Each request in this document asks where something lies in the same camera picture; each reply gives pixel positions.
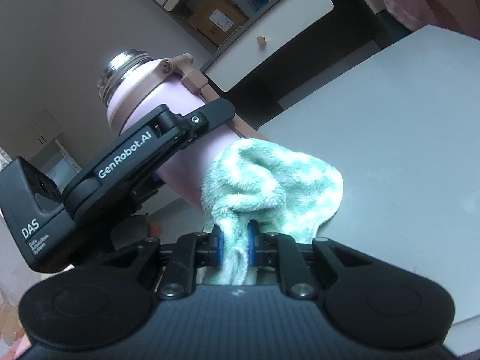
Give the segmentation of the grey desk with drawer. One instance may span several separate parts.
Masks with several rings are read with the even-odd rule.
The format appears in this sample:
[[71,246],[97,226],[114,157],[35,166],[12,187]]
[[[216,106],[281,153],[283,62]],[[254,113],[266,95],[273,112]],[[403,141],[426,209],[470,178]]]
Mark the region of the grey desk with drawer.
[[410,33],[374,0],[272,0],[202,72],[258,128]]

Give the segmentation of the cardboard box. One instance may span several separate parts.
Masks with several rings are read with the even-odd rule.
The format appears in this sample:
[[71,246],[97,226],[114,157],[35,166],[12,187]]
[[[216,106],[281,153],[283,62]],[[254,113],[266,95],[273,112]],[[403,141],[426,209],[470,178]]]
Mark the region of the cardboard box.
[[248,16],[232,0],[204,0],[188,19],[218,47],[247,21]]

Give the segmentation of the pink insulated bottle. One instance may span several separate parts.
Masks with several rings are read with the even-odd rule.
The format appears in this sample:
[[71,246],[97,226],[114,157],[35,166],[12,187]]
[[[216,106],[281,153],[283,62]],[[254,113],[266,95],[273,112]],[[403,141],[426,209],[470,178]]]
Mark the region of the pink insulated bottle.
[[140,141],[116,155],[102,173],[118,169],[134,150],[144,150],[147,133],[155,133],[163,142],[155,176],[199,207],[213,159],[235,141],[262,135],[235,114],[193,62],[190,54],[152,58],[142,50],[127,50],[108,63],[97,90],[114,134],[145,127],[138,133]]

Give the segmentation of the green white fluffy cloth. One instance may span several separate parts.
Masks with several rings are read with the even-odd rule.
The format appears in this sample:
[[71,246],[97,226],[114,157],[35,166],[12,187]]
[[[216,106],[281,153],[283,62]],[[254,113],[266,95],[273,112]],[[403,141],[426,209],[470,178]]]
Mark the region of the green white fluffy cloth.
[[279,232],[307,244],[337,213],[343,188],[341,172],[312,155],[253,138],[227,146],[202,183],[205,228],[218,226],[224,236],[223,262],[204,271],[203,283],[255,284],[248,224],[256,221],[262,233]]

